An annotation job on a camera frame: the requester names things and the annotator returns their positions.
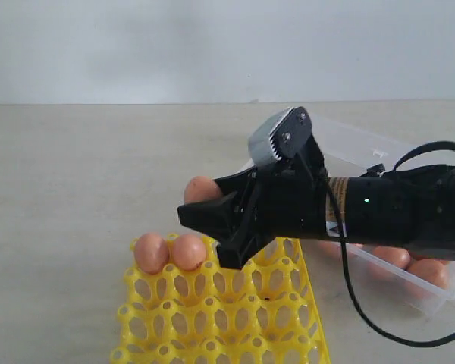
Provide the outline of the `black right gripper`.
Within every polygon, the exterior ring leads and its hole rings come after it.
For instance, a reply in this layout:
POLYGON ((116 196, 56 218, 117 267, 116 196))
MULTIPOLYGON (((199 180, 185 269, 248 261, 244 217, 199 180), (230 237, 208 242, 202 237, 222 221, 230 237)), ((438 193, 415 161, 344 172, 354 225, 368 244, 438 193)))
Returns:
POLYGON ((312 134, 291 133, 282 159, 216 178, 223 197, 179 206, 180 224, 218 241, 222 268, 241 270, 276 236, 325 235, 325 160, 312 134))

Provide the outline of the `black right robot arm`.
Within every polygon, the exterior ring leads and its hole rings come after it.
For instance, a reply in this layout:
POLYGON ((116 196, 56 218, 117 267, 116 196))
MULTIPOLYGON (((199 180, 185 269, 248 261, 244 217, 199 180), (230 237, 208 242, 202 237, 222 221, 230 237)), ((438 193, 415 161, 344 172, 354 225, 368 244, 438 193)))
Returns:
POLYGON ((455 260, 455 166, 375 167, 331 177, 312 134, 272 137, 266 160, 217 179, 222 197, 177 210, 214 238, 224 268, 242 268, 276 237, 342 240, 455 260))

